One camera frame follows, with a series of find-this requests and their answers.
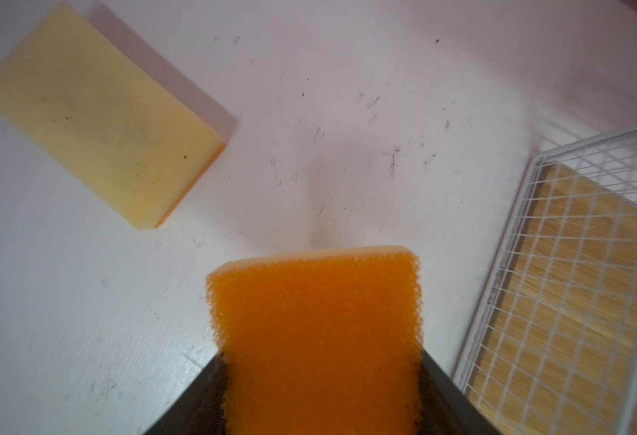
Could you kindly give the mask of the orange sponge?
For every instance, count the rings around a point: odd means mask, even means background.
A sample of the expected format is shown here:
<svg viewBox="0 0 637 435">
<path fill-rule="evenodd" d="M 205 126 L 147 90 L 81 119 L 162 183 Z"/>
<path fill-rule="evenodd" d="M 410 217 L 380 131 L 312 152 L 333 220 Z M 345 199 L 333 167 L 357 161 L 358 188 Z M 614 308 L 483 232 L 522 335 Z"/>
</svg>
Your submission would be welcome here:
<svg viewBox="0 0 637 435">
<path fill-rule="evenodd" d="M 206 279 L 230 434 L 415 434 L 420 261 L 403 246 L 238 260 Z"/>
</svg>

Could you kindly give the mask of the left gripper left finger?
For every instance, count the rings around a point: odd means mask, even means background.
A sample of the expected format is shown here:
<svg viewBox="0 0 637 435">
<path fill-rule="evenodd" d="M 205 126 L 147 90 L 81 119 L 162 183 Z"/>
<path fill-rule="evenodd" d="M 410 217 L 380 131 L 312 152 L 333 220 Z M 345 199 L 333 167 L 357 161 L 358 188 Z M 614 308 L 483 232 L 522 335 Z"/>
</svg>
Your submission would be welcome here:
<svg viewBox="0 0 637 435">
<path fill-rule="evenodd" d="M 224 435 L 227 364 L 217 353 L 173 405 L 144 434 Z"/>
</svg>

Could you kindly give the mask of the white wire wooden shelf rack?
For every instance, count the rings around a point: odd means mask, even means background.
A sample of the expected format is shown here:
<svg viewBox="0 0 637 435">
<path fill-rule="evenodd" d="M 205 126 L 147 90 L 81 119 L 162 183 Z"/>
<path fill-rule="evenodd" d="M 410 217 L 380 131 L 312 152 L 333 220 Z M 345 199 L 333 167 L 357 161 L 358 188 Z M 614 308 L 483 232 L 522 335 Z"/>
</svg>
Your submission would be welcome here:
<svg viewBox="0 0 637 435">
<path fill-rule="evenodd" d="M 637 126 L 532 157 L 454 380 L 503 434 L 637 434 Z"/>
</svg>

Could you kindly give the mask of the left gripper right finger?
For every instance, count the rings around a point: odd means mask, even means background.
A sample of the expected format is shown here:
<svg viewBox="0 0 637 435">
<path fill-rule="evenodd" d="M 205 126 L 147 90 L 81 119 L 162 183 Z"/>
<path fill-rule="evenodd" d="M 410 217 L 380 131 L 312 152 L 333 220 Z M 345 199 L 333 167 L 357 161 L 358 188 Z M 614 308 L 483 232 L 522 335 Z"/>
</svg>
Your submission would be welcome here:
<svg viewBox="0 0 637 435">
<path fill-rule="evenodd" d="M 422 351 L 418 389 L 422 405 L 419 434 L 500 435 L 426 350 Z"/>
</svg>

